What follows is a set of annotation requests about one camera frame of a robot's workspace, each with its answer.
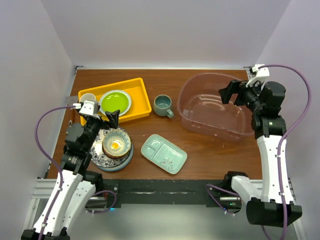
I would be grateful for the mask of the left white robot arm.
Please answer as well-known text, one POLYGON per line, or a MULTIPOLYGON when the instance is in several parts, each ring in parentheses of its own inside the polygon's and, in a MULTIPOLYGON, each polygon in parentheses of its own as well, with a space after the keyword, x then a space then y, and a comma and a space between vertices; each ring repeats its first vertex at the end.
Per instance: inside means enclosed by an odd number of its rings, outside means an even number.
POLYGON ((23 240, 68 240, 69 231, 86 203, 104 193, 102 175, 88 171, 90 149, 100 130, 119 125, 119 110, 107 112, 107 120, 97 114, 85 114, 86 124, 71 124, 66 131, 61 162, 52 163, 58 175, 48 202, 32 229, 25 229, 23 240))

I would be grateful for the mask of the red patterned black-rimmed bowl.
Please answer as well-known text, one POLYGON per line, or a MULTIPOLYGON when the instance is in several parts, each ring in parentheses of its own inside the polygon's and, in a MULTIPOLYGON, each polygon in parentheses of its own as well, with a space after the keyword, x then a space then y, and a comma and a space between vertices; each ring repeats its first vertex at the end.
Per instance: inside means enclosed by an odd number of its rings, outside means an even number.
POLYGON ((113 142, 111 145, 103 145, 102 151, 109 158, 119 159, 130 153, 131 145, 123 145, 113 142))

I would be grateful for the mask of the light-teal divided rectangular dish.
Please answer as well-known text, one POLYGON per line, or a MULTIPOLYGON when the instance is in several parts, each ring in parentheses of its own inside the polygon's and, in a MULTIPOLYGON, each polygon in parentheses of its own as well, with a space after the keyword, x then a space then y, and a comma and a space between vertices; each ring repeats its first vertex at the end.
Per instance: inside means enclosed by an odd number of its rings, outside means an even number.
POLYGON ((153 164, 169 174, 177 174, 188 158, 188 154, 158 134, 153 134, 144 142, 141 154, 153 164))

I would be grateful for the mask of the yellow-blue patterned bowl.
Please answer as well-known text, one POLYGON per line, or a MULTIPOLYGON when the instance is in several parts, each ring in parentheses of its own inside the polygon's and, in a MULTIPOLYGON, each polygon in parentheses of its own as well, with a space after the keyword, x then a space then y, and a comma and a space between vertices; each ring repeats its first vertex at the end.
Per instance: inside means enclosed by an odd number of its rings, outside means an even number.
POLYGON ((111 130, 103 138, 102 150, 110 158, 121 158, 131 150, 131 139, 125 131, 111 130))

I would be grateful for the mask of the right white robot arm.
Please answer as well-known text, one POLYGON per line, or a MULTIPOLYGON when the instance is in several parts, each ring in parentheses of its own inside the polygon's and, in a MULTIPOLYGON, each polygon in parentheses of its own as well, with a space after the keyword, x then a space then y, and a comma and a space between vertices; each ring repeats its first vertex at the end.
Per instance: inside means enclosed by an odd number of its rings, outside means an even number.
POLYGON ((302 216, 302 207, 294 204, 286 167, 286 141, 282 138, 286 122, 280 116, 286 89, 277 82, 247 86, 232 80, 218 92, 223 104, 236 95, 234 105, 245 106, 251 113, 251 127, 261 157, 262 189, 257 189, 243 172, 229 171, 221 183, 230 197, 238 195, 245 204, 247 220, 252 225, 287 227, 302 216))

